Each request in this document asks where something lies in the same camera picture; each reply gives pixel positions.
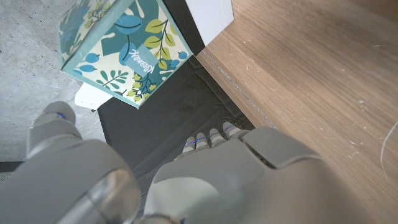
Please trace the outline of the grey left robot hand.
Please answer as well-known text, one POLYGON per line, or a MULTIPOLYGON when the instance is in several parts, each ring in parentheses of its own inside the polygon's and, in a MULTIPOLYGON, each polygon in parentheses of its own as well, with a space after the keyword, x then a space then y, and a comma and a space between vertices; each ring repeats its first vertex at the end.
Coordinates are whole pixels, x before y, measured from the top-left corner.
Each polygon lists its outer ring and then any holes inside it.
POLYGON ((272 128, 191 139, 142 194, 125 160, 84 140, 75 113, 49 104, 29 129, 27 159, 1 186, 2 223, 372 223, 315 151, 272 128))

